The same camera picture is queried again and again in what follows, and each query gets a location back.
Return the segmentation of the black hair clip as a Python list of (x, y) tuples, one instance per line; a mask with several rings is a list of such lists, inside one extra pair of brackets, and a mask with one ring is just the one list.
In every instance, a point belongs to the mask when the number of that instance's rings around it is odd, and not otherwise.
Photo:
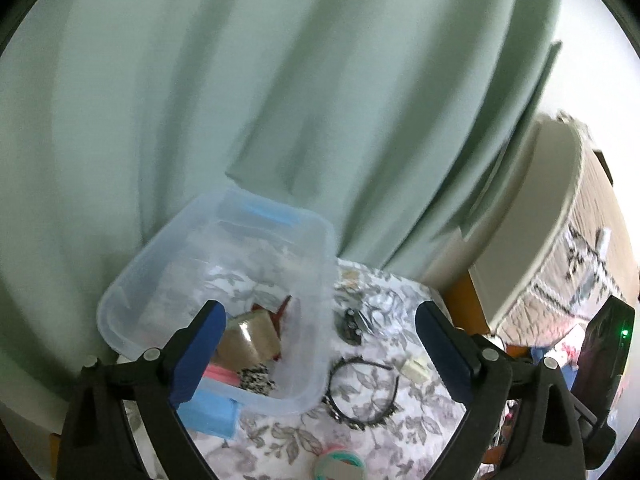
[(351, 346), (357, 347), (362, 345), (362, 330), (356, 322), (356, 312), (347, 309), (342, 314), (340, 322), (338, 322), (338, 334)]

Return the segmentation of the gold brown small box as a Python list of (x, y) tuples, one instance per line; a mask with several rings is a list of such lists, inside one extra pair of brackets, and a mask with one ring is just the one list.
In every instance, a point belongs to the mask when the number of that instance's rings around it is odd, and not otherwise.
[(212, 362), (239, 372), (273, 360), (281, 353), (281, 341), (267, 310), (230, 318)]

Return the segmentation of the green curtain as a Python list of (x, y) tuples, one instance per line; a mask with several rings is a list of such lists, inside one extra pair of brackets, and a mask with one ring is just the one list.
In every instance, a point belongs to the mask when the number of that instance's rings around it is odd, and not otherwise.
[(104, 288), (232, 180), (423, 275), (472, 218), (560, 0), (1, 0), (1, 388), (60, 402)]

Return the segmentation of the floral grey table cloth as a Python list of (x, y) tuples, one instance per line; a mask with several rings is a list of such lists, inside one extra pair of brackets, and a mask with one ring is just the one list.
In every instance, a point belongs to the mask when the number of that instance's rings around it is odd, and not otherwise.
[(341, 446), (364, 460), (371, 479), (421, 479), (461, 422), (463, 405), (450, 398), (413, 327), (419, 304), (444, 303), (439, 293), (359, 263), (342, 260), (337, 269), (334, 311), (369, 310), (388, 332), (364, 335), (359, 347), (331, 337), (332, 359), (347, 362), (332, 379), (332, 398), (353, 418), (371, 418), (388, 404), (395, 413), (381, 426), (357, 430), (320, 403), (299, 415), (243, 413), (229, 440), (191, 432), (219, 478), (309, 479), (320, 454)]

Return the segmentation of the quilted beige bed cover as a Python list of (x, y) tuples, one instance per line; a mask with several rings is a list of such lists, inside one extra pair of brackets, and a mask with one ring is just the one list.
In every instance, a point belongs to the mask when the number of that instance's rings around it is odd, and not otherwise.
[(582, 136), (584, 166), (573, 207), (548, 258), (493, 332), (507, 344), (552, 346), (586, 325), (608, 297), (634, 304), (639, 271), (610, 178)]

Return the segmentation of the pink hair roller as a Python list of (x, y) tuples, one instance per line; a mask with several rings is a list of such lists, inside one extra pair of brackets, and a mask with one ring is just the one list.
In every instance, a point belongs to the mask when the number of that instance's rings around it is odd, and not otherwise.
[(241, 377), (237, 372), (227, 370), (226, 368), (216, 364), (208, 364), (203, 376), (214, 380), (215, 382), (222, 382), (223, 384), (232, 387), (239, 387), (239, 385), (241, 385)]

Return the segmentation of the clear plastic storage bin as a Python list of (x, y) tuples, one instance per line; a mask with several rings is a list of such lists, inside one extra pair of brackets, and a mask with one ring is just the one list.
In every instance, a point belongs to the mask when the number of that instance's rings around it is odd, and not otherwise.
[(269, 367), (272, 393), (212, 378), (198, 388), (249, 413), (302, 414), (326, 391), (335, 256), (328, 220), (229, 186), (198, 196), (144, 246), (104, 292), (96, 325), (115, 352), (135, 360), (162, 348), (208, 300), (229, 316), (255, 304), (282, 310), (282, 353)]

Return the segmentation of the black white patterned item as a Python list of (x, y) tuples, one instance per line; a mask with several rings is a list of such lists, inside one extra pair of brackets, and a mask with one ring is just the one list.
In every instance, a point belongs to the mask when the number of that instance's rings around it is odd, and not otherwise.
[(269, 396), (276, 388), (276, 383), (270, 378), (269, 368), (259, 364), (239, 372), (240, 388), (261, 396)]

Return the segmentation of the small gold hair clip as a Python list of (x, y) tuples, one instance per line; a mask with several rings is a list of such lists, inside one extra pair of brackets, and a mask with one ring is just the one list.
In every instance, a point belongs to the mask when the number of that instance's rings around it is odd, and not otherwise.
[(415, 358), (406, 359), (399, 373), (417, 385), (424, 384), (430, 378), (427, 362)]

